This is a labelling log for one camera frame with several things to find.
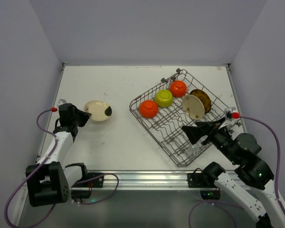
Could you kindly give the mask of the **cream plate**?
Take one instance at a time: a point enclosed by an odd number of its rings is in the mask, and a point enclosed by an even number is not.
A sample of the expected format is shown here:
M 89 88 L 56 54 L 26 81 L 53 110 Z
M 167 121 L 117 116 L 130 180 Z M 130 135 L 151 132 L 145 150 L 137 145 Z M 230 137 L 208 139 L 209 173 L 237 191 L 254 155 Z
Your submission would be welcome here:
M 182 108 L 193 120 L 201 120 L 205 115 L 203 103 L 194 95 L 186 95 L 182 99 Z
M 84 110 L 90 113 L 92 121 L 102 122 L 109 119 L 112 115 L 111 106 L 103 101 L 92 100 L 85 104 Z

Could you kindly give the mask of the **yellow patterned plate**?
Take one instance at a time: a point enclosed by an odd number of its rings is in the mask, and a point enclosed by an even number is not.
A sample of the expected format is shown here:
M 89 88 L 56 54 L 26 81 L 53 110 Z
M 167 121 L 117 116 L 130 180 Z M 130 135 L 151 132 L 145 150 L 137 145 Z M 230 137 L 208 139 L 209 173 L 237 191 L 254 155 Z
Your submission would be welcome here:
M 203 90 L 194 89 L 190 92 L 190 95 L 196 96 L 202 102 L 205 109 L 205 114 L 207 114 L 211 110 L 211 99 Z

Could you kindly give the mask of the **grey wire dish rack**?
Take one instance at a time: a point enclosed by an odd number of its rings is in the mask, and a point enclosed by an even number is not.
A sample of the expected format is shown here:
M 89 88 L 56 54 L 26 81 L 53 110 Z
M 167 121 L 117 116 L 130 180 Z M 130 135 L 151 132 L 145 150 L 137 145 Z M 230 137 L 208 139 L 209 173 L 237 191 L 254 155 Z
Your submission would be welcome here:
M 181 128 L 194 125 L 196 121 L 185 114 L 182 99 L 174 98 L 171 106 L 160 107 L 158 114 L 149 119 L 140 115 L 139 106 L 143 101 L 154 100 L 160 90 L 168 89 L 172 82 L 180 80 L 186 84 L 188 93 L 200 89 L 210 97 L 212 107 L 202 121 L 219 120 L 224 116 L 224 109 L 237 105 L 229 75 L 230 71 L 225 66 L 209 67 L 198 73 L 178 68 L 172 76 L 162 78 L 160 83 L 134 98 L 129 110 L 177 167 L 187 167 L 197 158 L 191 159 L 186 153 L 190 142 Z M 210 147 L 210 144 L 202 146 L 200 155 Z

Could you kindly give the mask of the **yellow-green bowl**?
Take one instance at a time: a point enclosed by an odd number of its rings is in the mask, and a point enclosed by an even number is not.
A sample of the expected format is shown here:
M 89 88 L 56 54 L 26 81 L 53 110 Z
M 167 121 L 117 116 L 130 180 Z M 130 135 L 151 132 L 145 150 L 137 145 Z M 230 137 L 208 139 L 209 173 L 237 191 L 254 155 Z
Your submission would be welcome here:
M 160 90 L 155 96 L 155 103 L 159 107 L 169 107 L 173 102 L 173 95 L 169 90 Z

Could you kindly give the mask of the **orange bowl front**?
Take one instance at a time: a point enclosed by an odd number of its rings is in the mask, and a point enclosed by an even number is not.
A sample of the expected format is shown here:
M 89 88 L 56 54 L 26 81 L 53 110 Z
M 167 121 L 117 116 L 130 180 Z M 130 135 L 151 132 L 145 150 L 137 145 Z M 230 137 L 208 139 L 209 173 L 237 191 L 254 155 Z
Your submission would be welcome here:
M 145 118 L 153 118 L 158 113 L 158 105 L 152 100 L 143 101 L 139 106 L 139 113 Z

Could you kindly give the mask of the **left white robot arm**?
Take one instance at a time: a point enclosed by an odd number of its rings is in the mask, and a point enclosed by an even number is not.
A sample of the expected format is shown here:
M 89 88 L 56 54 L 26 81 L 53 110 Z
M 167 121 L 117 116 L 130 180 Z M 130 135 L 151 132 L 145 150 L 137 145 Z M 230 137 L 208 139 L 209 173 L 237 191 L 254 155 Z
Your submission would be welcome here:
M 34 165 L 26 168 L 28 197 L 31 206 L 54 205 L 68 201 L 75 183 L 87 179 L 84 163 L 63 166 L 63 160 L 75 142 L 78 128 L 84 127 L 91 114 L 81 111 L 71 103 L 58 107 L 60 125 L 55 126 L 52 143 Z

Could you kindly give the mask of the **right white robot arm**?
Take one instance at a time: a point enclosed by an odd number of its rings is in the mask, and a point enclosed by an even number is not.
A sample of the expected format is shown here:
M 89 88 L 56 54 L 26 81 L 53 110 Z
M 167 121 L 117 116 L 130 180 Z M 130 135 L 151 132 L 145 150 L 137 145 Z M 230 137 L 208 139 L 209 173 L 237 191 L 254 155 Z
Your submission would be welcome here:
M 238 186 L 225 169 L 216 162 L 206 166 L 192 178 L 201 184 L 214 185 L 224 190 L 255 221 L 258 228 L 285 228 L 285 201 L 279 195 L 278 173 L 258 157 L 261 146 L 249 133 L 241 133 L 235 139 L 229 134 L 222 118 L 214 122 L 197 122 L 195 126 L 183 126 L 189 141 L 202 145 L 213 144 L 237 168 L 234 172 L 254 193 L 250 195 Z

